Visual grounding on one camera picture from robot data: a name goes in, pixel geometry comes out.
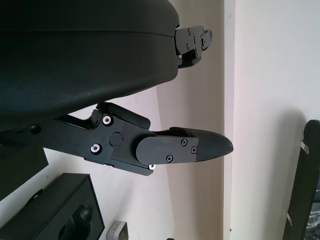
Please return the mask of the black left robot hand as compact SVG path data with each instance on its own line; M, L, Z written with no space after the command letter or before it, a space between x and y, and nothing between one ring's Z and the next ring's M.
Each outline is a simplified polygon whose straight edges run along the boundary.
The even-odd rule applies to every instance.
M111 103L172 81L212 43L167 0L3 0L0 143L39 145L149 176L230 154L225 136L171 127Z

